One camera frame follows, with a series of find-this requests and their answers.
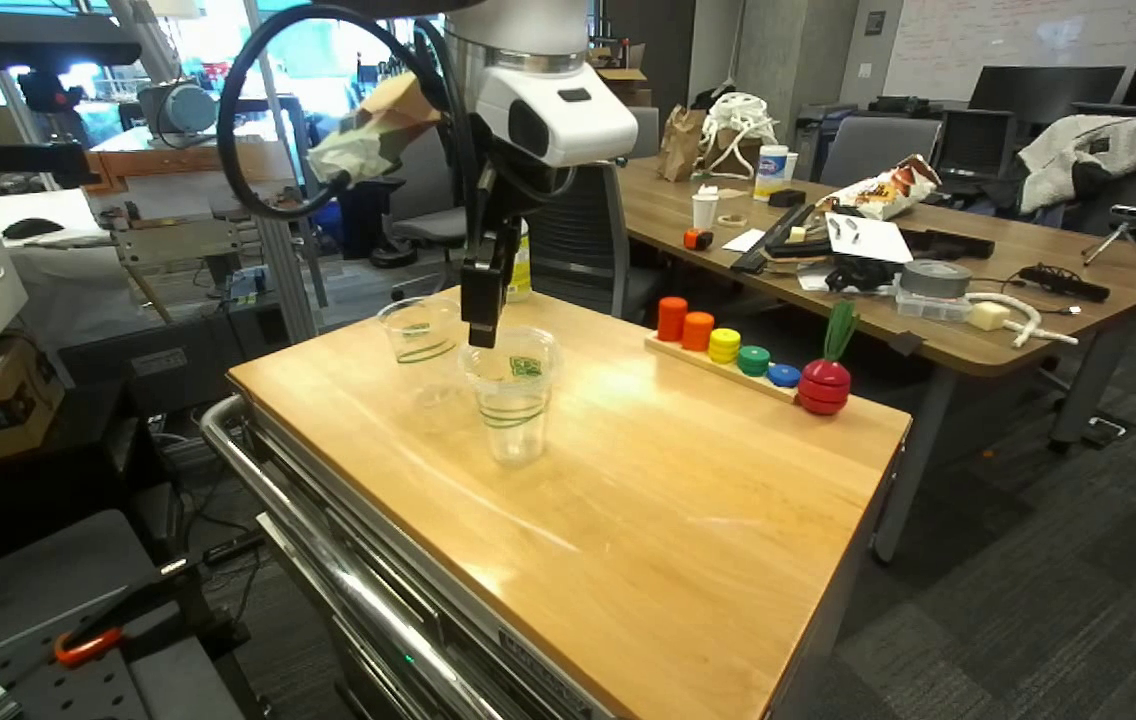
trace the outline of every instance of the wooden tabletop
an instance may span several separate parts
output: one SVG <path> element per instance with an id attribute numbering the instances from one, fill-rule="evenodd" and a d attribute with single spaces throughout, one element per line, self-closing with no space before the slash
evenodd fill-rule
<path id="1" fill-rule="evenodd" d="M 757 720 L 909 415 L 852 401 L 815 419 L 548 296 L 508 305 L 521 323 L 564 350 L 554 450 L 524 467 L 487 456 L 458 356 L 397 369 L 377 323 L 232 381 L 623 718 Z"/>
<path id="2" fill-rule="evenodd" d="M 695 179 L 669 184 L 657 176 L 657 169 L 660 160 L 632 160 L 627 169 L 619 169 L 623 225 L 632 242 L 673 251 L 684 265 L 707 269 L 717 276 L 734 276 L 727 265 L 742 251 L 727 251 L 723 245 L 737 234 L 768 230 L 782 217 L 777 207 L 754 202 L 746 179 L 707 179 L 707 184 L 723 184 L 734 198 L 721 202 L 721 230 L 717 230 L 714 251 L 684 251 L 682 236 L 693 217 Z M 1001 289 L 1048 311 L 1064 305 L 1082 305 L 1082 316 L 1044 316 L 1044 328 L 1082 336 L 1082 333 L 1098 333 L 1136 311 L 1136 251 L 1125 245 L 1108 247 L 1091 269 L 1083 269 L 1082 247 L 1091 247 L 1098 236 L 1001 220 L 1001 217 L 954 213 L 936 206 L 921 206 L 897 217 L 897 225 L 998 242 L 998 251 L 988 261 L 960 261 L 974 276 L 974 289 L 985 289 L 985 292 Z M 1072 269 L 1078 276 L 1113 289 L 1113 296 L 1106 305 L 1088 305 L 1088 301 L 1048 296 L 1036 289 L 1008 289 L 1004 279 L 1028 265 Z M 810 310 L 810 311 L 832 310 L 830 292 L 801 289 L 795 261 L 777 261 L 760 276 L 734 276 L 734 279 L 757 292 L 768 292 L 784 305 Z M 880 336 L 880 342 L 921 342 L 926 361 L 936 361 L 964 377 L 1004 377 L 1048 354 L 1048 342 L 1028 342 L 1023 350 L 1012 350 L 1008 333 L 976 333 L 968 323 L 905 316 L 897 311 L 893 301 L 880 301 L 880 296 L 861 296 L 857 305 L 861 305 L 861 333 Z"/>

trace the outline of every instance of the floor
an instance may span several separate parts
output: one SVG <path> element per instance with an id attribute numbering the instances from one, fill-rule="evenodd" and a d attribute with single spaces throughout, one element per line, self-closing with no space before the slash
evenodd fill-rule
<path id="1" fill-rule="evenodd" d="M 391 289 L 405 274 L 345 265 L 331 316 L 368 316 Z M 1136 342 L 1106 397 L 1132 438 L 1106 450 L 1053 451 L 1053 387 L 1008 387 L 974 387 L 1004 401 L 1004 425 L 974 413 L 979 443 L 926 482 L 899 558 L 866 563 L 835 648 L 801 671 L 794 718 L 1136 718 Z M 183 519 L 194 558 L 251 519 L 222 472 L 171 487 L 141 505 L 168 529 Z M 345 718 L 321 618 L 281 563 L 218 560 L 210 599 L 248 630 L 226 667 L 245 671 L 260 718 Z"/>

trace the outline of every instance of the glass cup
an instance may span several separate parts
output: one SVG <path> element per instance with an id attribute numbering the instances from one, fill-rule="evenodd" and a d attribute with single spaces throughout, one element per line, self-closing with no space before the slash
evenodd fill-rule
<path id="1" fill-rule="evenodd" d="M 496 350 L 463 350 L 462 369 L 473 384 L 487 451 L 500 466 L 529 466 L 548 450 L 548 407 L 560 350 L 543 328 L 508 328 Z"/>
<path id="2" fill-rule="evenodd" d="M 405 296 L 377 311 L 397 363 L 424 363 L 462 346 L 462 316 L 444 296 Z"/>

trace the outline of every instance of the black cable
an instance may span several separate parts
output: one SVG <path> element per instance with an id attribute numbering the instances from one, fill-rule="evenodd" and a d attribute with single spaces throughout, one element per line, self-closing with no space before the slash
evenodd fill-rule
<path id="1" fill-rule="evenodd" d="M 226 87 L 222 87 L 222 113 L 218 113 L 218 157 L 222 157 L 226 179 L 232 184 L 239 206 L 251 207 L 258 217 L 314 217 L 321 206 L 330 206 L 338 192 L 348 189 L 348 176 L 340 176 L 321 198 L 314 198 L 314 202 L 304 202 L 297 207 L 275 207 L 275 206 L 267 206 L 267 202 L 260 202 L 251 192 L 251 184 L 245 179 L 245 169 L 239 169 L 237 105 L 245 96 L 248 70 L 260 61 L 260 51 L 281 34 L 289 34 L 294 23 L 304 23 L 304 21 L 345 21 L 345 23 L 365 27 L 368 37 L 377 37 L 416 75 L 416 86 L 421 86 L 421 91 L 424 91 L 424 102 L 431 109 L 452 113 L 452 96 L 447 96 L 444 75 L 435 70 L 427 70 L 416 51 L 408 51 L 391 34 L 385 34 L 377 23 L 377 18 L 365 18 L 365 11 L 340 8 L 340 6 L 297 6 L 297 8 L 284 8 L 284 11 L 267 18 L 265 23 L 251 27 L 251 37 L 245 42 L 239 57 L 232 61 L 232 70 L 226 75 Z"/>

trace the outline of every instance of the bottle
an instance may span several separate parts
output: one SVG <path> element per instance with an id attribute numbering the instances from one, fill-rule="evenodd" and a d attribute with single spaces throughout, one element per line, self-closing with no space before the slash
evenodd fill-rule
<path id="1" fill-rule="evenodd" d="M 768 140 L 760 148 L 757 202 L 768 202 L 771 192 L 782 192 L 782 184 L 794 176 L 787 160 L 794 160 L 794 148 L 784 148 L 784 143 Z"/>
<path id="2" fill-rule="evenodd" d="M 521 220 L 521 247 L 511 258 L 511 283 L 508 283 L 508 296 L 511 301 L 524 301 L 533 296 L 533 247 L 529 247 L 529 220 Z"/>
<path id="3" fill-rule="evenodd" d="M 721 189 L 717 184 L 700 184 L 693 198 L 693 230 L 695 234 L 714 234 L 721 217 Z"/>

